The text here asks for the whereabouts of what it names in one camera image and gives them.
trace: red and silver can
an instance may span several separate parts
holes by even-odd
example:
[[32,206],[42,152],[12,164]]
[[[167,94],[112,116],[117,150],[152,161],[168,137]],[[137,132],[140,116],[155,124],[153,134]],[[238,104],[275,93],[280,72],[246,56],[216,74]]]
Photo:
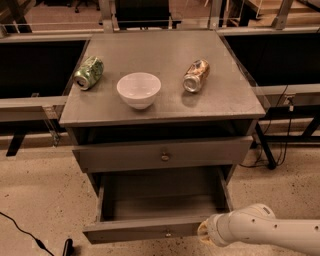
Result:
[[200,91],[209,73],[210,65],[206,60],[195,61],[183,77],[183,87],[188,92]]

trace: drawer handle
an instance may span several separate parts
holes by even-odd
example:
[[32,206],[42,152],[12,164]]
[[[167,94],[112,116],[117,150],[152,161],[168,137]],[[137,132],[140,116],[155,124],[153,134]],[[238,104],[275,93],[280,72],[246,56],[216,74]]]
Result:
[[164,162],[167,162],[170,160],[170,156],[167,153],[163,152],[161,156],[161,160]]

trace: black chair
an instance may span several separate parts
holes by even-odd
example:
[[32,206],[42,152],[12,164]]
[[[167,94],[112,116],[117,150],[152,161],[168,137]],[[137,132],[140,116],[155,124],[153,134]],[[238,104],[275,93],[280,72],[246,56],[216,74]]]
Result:
[[[120,30],[149,27],[166,29],[169,27],[169,19],[172,19],[169,0],[116,0],[115,7]],[[180,22],[172,19],[172,27],[176,28]]]
[[94,0],[79,0],[79,2],[76,5],[76,8],[74,10],[75,13],[79,13],[79,9],[78,7],[84,3],[87,7],[88,7],[88,2],[94,3],[97,6],[97,11],[100,11],[100,6],[99,6],[99,2],[96,2]]

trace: gray countertop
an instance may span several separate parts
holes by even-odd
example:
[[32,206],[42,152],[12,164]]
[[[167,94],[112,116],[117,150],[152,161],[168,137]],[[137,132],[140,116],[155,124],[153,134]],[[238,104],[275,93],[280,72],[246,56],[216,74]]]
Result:
[[[93,35],[84,58],[104,63],[88,91],[73,85],[60,124],[106,126],[193,120],[259,118],[265,111],[215,31],[147,31]],[[211,72],[198,94],[186,92],[183,76],[197,59]],[[135,110],[120,98],[120,78],[133,72],[156,75],[162,84],[153,105]]]

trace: green can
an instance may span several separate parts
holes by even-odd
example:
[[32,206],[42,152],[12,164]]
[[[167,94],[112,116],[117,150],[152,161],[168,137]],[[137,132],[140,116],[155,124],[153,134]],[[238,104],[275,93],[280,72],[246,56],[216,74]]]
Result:
[[103,62],[96,56],[88,57],[73,75],[73,82],[83,91],[93,87],[103,73]]

